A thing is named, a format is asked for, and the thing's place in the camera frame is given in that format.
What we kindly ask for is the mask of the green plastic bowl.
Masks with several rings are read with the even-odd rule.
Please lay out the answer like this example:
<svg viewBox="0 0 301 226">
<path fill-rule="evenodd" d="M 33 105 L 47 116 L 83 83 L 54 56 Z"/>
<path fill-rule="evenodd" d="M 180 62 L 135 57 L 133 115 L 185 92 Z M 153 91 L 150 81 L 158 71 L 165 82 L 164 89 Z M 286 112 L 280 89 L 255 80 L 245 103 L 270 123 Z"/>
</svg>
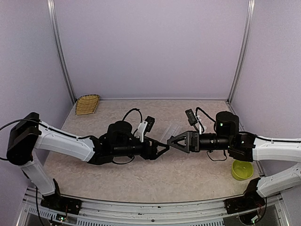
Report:
<svg viewBox="0 0 301 226">
<path fill-rule="evenodd" d="M 235 160 L 232 163 L 231 174 L 236 180 L 247 180 L 253 176 L 253 173 L 253 165 L 250 162 Z"/>
</svg>

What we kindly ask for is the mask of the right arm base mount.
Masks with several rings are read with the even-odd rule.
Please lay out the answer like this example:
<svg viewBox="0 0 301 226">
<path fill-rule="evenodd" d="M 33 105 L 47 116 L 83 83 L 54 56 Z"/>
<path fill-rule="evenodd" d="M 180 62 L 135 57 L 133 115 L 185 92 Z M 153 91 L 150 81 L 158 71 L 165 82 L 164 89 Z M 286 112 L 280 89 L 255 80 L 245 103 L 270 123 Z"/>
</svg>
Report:
<svg viewBox="0 0 301 226">
<path fill-rule="evenodd" d="M 227 214 L 252 210 L 266 204 L 265 198 L 257 193 L 260 178 L 252 179 L 242 196 L 229 198 L 224 201 Z"/>
</svg>

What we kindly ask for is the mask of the clear plastic pill organizer box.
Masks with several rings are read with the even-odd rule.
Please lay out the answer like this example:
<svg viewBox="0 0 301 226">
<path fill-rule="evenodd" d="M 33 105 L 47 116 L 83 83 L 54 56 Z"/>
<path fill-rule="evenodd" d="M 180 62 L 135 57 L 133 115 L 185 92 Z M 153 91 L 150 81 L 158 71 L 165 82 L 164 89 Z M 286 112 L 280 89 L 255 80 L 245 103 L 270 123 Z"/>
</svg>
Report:
<svg viewBox="0 0 301 226">
<path fill-rule="evenodd" d="M 172 123 L 170 124 L 161 137 L 161 143 L 166 143 L 167 140 L 173 136 L 177 136 L 181 133 L 182 127 L 178 124 Z"/>
</svg>

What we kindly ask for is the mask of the aluminium corner post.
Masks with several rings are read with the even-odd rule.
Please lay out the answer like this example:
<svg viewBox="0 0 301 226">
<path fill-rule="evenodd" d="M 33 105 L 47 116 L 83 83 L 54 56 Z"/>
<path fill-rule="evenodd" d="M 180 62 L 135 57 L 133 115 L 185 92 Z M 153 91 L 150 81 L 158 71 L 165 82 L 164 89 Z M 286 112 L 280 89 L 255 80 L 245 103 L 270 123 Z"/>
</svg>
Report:
<svg viewBox="0 0 301 226">
<path fill-rule="evenodd" d="M 254 9 L 255 9 L 255 0 L 249 0 L 248 1 L 248 6 L 247 6 L 246 22 L 245 22 L 244 32 L 243 32 L 243 36 L 242 36 L 242 43 L 241 43 L 240 52 L 239 52 L 239 55 L 238 55 L 238 62 L 237 62 L 237 66 L 236 66 L 236 69 L 235 69 L 234 79 L 233 79 L 233 82 L 232 82 L 232 85 L 231 85 L 231 88 L 230 88 L 230 92 L 229 92 L 229 95 L 228 95 L 228 98 L 227 98 L 227 103 L 229 105 L 232 105 L 235 93 L 236 93 L 237 88 L 238 88 L 238 83 L 239 83 L 239 79 L 240 79 L 240 76 L 241 76 L 241 71 L 242 71 L 242 68 L 243 68 L 244 59 L 245 59 L 246 52 L 247 52 L 249 36 L 250 36 L 250 33 L 251 33 Z"/>
<path fill-rule="evenodd" d="M 61 39 L 60 39 L 60 33 L 59 33 L 59 26 L 58 26 L 58 21 L 56 17 L 56 11 L 55 11 L 55 1 L 54 0 L 47 0 L 47 6 L 48 6 L 48 12 L 49 12 L 49 17 L 50 17 L 50 22 L 54 34 L 54 39 L 55 39 L 55 46 L 60 62 L 60 66 L 62 69 L 63 73 L 63 79 L 67 88 L 67 92 L 69 95 L 69 98 L 71 100 L 71 103 L 74 105 L 76 103 L 76 95 L 72 86 L 72 82 L 68 73 L 67 69 L 67 64 L 65 61 L 64 53 L 63 53 L 63 48 L 61 44 Z"/>
</svg>

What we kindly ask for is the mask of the aluminium right corner post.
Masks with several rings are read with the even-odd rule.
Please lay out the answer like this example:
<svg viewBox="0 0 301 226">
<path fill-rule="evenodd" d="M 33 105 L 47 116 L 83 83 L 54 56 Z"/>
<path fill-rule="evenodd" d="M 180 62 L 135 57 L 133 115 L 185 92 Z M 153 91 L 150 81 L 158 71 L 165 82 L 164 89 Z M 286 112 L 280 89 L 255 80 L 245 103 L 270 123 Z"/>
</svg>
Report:
<svg viewBox="0 0 301 226">
<path fill-rule="evenodd" d="M 242 43 L 241 43 L 240 52 L 239 52 L 239 55 L 238 55 L 238 62 L 237 62 L 237 66 L 236 66 L 236 69 L 235 69 L 234 79 L 233 79 L 233 82 L 232 82 L 232 85 L 231 85 L 231 88 L 230 88 L 230 92 L 229 92 L 229 95 L 228 95 L 228 98 L 227 98 L 227 103 L 229 105 L 232 105 L 235 93 L 236 93 L 237 88 L 238 88 L 238 83 L 239 83 L 239 79 L 240 79 L 240 76 L 241 76 L 241 71 L 242 71 L 242 68 L 243 68 L 244 59 L 245 59 L 246 52 L 247 52 L 249 36 L 250 36 L 250 33 L 251 33 L 254 9 L 255 9 L 255 0 L 249 0 L 248 1 L 248 6 L 247 6 L 246 22 L 245 22 L 244 32 L 243 32 L 243 36 L 242 36 Z"/>
</svg>

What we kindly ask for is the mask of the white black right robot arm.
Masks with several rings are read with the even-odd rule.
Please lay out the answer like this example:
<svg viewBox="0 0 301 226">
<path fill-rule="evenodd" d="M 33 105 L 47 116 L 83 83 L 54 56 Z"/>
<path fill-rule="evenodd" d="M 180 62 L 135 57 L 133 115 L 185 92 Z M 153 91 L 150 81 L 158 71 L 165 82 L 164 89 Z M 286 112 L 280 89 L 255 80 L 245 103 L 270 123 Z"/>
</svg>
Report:
<svg viewBox="0 0 301 226">
<path fill-rule="evenodd" d="M 227 150 L 229 157 L 238 161 L 276 160 L 296 163 L 277 174 L 251 180 L 240 199 L 243 208 L 250 209 L 259 198 L 301 184 L 301 140 L 299 138 L 275 139 L 240 131 L 239 117 L 228 111 L 217 113 L 214 121 L 214 133 L 190 130 L 170 137 L 167 144 L 185 153 Z"/>
</svg>

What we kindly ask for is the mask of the aluminium left corner post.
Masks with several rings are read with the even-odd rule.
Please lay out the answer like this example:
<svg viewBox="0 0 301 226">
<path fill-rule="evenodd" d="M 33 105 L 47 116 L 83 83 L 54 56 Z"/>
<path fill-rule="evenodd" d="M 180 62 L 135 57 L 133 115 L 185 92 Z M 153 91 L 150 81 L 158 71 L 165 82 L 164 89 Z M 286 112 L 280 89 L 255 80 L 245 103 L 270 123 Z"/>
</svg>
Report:
<svg viewBox="0 0 301 226">
<path fill-rule="evenodd" d="M 71 103 L 74 105 L 76 103 L 76 95 L 72 86 L 72 82 L 68 73 L 67 69 L 67 64 L 65 61 L 64 53 L 63 53 L 63 48 L 61 44 L 61 39 L 60 39 L 60 33 L 59 33 L 59 26 L 58 26 L 58 21 L 56 17 L 56 11 L 55 11 L 55 1 L 54 0 L 47 0 L 47 6 L 48 6 L 48 12 L 49 12 L 49 17 L 50 17 L 50 22 L 54 34 L 54 39 L 55 39 L 55 46 L 60 62 L 60 66 L 62 69 L 63 73 L 63 79 L 67 88 L 67 92 L 69 95 L 69 98 L 71 100 Z"/>
</svg>

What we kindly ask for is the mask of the woven bamboo tray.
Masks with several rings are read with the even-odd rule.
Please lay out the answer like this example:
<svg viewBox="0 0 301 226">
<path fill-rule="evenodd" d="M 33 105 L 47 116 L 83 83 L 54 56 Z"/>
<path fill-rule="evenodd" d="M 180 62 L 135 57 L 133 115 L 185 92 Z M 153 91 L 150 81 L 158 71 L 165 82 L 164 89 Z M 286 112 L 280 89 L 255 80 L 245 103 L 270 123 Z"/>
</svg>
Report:
<svg viewBox="0 0 301 226">
<path fill-rule="evenodd" d="M 81 96 L 75 104 L 75 114 L 88 115 L 95 113 L 99 101 L 100 96 L 97 94 Z"/>
</svg>

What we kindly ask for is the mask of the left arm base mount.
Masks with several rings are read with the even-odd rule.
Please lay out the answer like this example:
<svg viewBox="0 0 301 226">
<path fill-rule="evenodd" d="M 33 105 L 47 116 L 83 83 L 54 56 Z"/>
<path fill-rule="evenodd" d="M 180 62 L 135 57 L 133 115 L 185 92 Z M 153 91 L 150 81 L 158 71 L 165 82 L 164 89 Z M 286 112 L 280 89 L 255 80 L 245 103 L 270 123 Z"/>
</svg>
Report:
<svg viewBox="0 0 301 226">
<path fill-rule="evenodd" d="M 41 206 L 49 208 L 51 210 L 56 210 L 64 212 L 66 214 L 78 215 L 82 201 L 80 199 L 70 198 L 62 196 L 59 190 L 59 185 L 55 179 L 53 179 L 55 185 L 55 192 L 51 195 L 42 196 Z"/>
</svg>

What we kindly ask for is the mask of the aluminium front frame rail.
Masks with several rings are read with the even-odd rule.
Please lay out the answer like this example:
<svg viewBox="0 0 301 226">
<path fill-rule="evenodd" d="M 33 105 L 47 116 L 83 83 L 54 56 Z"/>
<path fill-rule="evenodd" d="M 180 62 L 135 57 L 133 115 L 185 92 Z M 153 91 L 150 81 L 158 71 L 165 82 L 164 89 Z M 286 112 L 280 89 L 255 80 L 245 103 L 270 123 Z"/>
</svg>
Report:
<svg viewBox="0 0 301 226">
<path fill-rule="evenodd" d="M 239 219 L 243 214 L 255 211 L 247 210 L 241 213 L 228 214 L 225 200 L 235 196 L 193 201 L 167 203 L 137 203 L 114 202 L 64 195 L 82 201 L 79 214 L 68 214 L 63 222 L 56 220 L 57 215 L 64 213 L 39 206 L 41 218 L 53 220 L 68 226 L 222 226 L 227 218 Z M 29 218 L 37 216 L 36 190 L 27 188 L 21 206 L 18 210 L 14 226 L 25 226 Z M 292 226 L 284 200 L 281 195 L 270 196 L 267 199 L 267 210 L 262 220 L 255 226 Z"/>
</svg>

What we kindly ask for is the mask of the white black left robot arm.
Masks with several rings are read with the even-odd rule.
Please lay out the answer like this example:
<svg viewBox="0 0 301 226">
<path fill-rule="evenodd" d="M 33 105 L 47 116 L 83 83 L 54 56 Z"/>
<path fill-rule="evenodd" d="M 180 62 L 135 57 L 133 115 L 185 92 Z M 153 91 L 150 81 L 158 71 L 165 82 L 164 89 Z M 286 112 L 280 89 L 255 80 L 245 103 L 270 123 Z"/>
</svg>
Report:
<svg viewBox="0 0 301 226">
<path fill-rule="evenodd" d="M 136 134 L 132 133 L 129 122 L 117 121 L 110 124 L 107 132 L 100 137 L 79 137 L 49 126 L 40 120 L 38 113 L 32 112 L 14 121 L 7 160 L 19 166 L 43 197 L 47 197 L 48 203 L 59 210 L 66 205 L 66 199 L 60 195 L 57 182 L 43 170 L 35 149 L 64 154 L 92 165 L 111 163 L 115 157 L 133 159 L 137 155 L 145 160 L 155 160 L 167 152 L 169 146 L 145 136 L 154 122 L 154 118 L 147 117 L 139 124 Z"/>
</svg>

